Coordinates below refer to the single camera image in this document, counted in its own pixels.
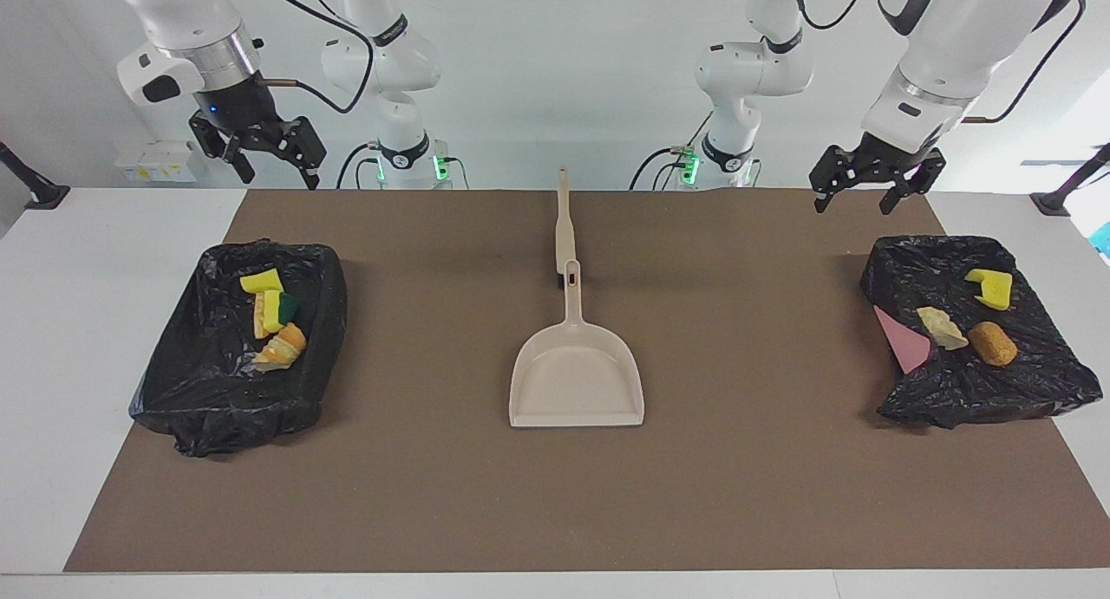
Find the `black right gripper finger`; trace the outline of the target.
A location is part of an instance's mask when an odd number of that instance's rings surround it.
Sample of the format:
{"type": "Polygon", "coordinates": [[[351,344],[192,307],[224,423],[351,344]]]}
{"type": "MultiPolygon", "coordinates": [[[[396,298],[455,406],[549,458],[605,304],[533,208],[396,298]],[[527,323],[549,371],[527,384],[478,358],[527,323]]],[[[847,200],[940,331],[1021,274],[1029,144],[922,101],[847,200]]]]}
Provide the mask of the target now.
{"type": "Polygon", "coordinates": [[[317,130],[307,116],[295,116],[293,120],[278,120],[261,125],[255,133],[258,148],[262,152],[284,161],[297,169],[303,185],[309,191],[316,191],[320,185],[320,170],[327,150],[317,136],[317,130]]]}
{"type": "Polygon", "coordinates": [[[255,177],[255,170],[243,153],[241,141],[236,134],[229,140],[214,126],[201,112],[195,112],[190,116],[189,126],[192,129],[194,139],[201,152],[211,160],[221,160],[233,167],[238,179],[242,184],[249,185],[255,177]]]}

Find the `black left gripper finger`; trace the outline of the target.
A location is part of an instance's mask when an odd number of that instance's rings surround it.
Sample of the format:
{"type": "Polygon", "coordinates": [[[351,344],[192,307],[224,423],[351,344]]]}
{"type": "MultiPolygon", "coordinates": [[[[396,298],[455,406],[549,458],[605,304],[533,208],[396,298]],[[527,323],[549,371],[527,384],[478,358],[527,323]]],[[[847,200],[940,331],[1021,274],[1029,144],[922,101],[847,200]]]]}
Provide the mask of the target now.
{"type": "Polygon", "coordinates": [[[813,165],[808,180],[813,192],[815,192],[813,207],[817,213],[827,211],[833,203],[833,196],[836,196],[837,193],[855,185],[852,183],[852,173],[855,173],[852,158],[855,158],[852,150],[833,145],[827,148],[818,158],[817,163],[813,165]]]}
{"type": "Polygon", "coordinates": [[[946,164],[941,150],[932,148],[912,166],[885,167],[885,175],[891,181],[891,187],[885,192],[878,205],[882,215],[891,215],[901,200],[930,191],[946,164]]]}

